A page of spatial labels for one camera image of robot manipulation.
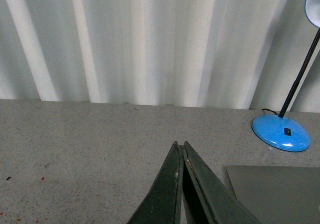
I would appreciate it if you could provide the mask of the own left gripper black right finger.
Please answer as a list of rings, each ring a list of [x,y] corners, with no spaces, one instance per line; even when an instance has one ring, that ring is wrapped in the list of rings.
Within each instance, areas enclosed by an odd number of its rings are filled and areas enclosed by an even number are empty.
[[[187,141],[183,150],[182,189],[187,223],[260,223]]]

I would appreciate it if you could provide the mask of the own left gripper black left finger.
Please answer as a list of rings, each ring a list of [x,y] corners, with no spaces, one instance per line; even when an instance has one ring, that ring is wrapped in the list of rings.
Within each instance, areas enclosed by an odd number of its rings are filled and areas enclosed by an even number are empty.
[[[183,159],[182,146],[175,141],[148,194],[128,223],[180,223]]]

